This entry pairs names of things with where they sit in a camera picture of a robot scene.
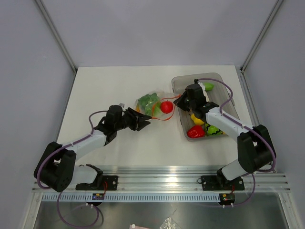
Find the toy napa cabbage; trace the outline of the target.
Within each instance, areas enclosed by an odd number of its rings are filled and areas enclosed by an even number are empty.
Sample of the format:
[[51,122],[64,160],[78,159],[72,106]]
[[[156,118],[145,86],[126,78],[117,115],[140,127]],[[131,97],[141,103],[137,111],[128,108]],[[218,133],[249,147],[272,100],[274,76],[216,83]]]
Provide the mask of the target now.
[[160,98],[157,93],[146,94],[138,99],[138,108],[140,113],[153,117],[162,114],[160,104]]

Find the clear zip top bag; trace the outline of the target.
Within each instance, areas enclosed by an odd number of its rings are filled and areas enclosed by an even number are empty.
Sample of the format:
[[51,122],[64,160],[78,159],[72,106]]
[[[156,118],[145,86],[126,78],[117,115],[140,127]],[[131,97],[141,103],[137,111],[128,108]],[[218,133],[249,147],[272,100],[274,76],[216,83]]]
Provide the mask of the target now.
[[176,109],[174,101],[180,96],[181,94],[164,91],[149,92],[136,99],[134,109],[152,119],[168,121],[173,117]]

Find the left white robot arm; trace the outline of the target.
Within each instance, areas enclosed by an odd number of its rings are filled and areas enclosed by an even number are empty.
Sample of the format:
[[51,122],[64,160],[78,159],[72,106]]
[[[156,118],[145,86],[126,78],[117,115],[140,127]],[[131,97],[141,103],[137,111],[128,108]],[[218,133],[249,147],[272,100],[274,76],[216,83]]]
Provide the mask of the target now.
[[92,113],[89,115],[91,131],[87,135],[65,145],[53,141],[46,146],[34,170],[38,186],[62,192],[72,181],[77,158],[109,144],[120,130],[142,130],[152,118],[119,105]]

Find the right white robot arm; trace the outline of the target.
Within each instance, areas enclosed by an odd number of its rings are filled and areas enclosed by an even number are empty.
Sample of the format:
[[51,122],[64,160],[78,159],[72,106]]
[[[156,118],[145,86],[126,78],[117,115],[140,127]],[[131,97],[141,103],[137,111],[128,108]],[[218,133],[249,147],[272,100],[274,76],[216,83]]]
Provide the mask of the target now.
[[218,187],[227,189],[235,179],[262,171],[261,168],[269,163],[272,163],[271,170],[274,169],[276,153],[267,128],[264,125],[246,125],[223,111],[222,105],[207,101],[200,83],[187,86],[174,104],[224,131],[237,143],[237,159],[216,172]]

